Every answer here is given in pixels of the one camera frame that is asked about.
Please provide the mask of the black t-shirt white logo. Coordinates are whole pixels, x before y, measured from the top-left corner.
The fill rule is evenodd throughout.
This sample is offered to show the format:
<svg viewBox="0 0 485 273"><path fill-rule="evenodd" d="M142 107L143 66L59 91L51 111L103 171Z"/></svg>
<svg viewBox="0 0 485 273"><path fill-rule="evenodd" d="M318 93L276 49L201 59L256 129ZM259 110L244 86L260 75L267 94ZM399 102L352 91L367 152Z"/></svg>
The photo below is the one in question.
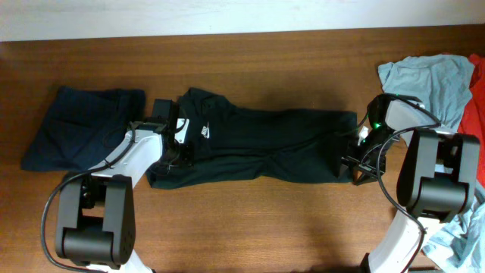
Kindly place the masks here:
<svg viewBox="0 0 485 273"><path fill-rule="evenodd" d="M190 166L154 164L146 172L151 187L172 190L260 176L292 183L348 183L341 158L355 128L351 111L240 108L224 96L190 88L177 100L189 119L186 141Z"/></svg>

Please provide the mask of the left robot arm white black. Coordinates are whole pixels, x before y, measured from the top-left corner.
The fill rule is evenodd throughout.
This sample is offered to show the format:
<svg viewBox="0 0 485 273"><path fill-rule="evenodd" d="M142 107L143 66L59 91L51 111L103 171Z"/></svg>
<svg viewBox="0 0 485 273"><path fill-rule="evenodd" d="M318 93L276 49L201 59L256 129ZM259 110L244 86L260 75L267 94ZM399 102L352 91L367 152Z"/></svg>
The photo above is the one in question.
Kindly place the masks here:
<svg viewBox="0 0 485 273"><path fill-rule="evenodd" d="M150 272L137 255L133 189L156 165L168 170L190 165L185 142L189 116L176 102L158 99L151 116L127 126L122 142L97 165L67 174L48 198L42 213L58 197L55 254L48 260L75 272Z"/></svg>

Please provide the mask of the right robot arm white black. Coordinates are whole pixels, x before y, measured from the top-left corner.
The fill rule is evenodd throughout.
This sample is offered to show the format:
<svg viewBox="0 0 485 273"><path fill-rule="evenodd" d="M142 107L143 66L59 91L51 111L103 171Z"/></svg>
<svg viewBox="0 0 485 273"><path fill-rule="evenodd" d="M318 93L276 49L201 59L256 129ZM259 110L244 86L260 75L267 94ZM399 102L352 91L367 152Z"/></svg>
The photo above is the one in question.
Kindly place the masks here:
<svg viewBox="0 0 485 273"><path fill-rule="evenodd" d="M408 148L396 196L382 190L396 208L395 217L358 271L407 272L424 243L471 207L479 186L480 141L442 125L414 96L380 94L368 104L365 118L369 131L357 126L338 134L348 140L341 169L352 174L354 184L378 182L383 187L386 152L399 140Z"/></svg>

